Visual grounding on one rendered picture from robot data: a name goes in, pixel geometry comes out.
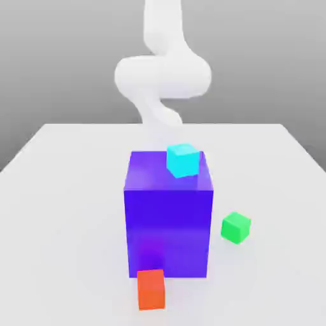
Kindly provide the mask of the small green cube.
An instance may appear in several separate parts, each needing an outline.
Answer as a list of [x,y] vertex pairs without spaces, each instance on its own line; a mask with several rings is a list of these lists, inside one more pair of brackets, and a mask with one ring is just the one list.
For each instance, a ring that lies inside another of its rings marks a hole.
[[221,236],[238,245],[248,237],[250,227],[250,218],[238,212],[232,212],[222,221]]

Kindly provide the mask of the small cyan cube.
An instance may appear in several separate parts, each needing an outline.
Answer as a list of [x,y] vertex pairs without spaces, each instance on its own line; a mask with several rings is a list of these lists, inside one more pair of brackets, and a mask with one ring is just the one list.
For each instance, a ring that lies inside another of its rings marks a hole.
[[167,148],[166,167],[175,178],[195,176],[199,173],[200,151],[190,143]]

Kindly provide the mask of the small orange-red cube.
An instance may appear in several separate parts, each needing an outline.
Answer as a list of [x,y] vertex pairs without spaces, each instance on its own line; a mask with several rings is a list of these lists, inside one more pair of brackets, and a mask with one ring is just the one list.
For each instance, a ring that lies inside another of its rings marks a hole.
[[137,281],[139,310],[164,309],[166,291],[163,270],[138,271]]

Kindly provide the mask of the large purple box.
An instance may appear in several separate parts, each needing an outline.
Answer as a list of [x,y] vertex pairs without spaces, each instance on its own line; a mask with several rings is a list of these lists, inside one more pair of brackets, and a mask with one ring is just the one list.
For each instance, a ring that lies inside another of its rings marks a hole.
[[166,152],[133,151],[124,186],[129,276],[160,269],[167,278],[205,278],[213,184],[205,155],[199,173],[175,178]]

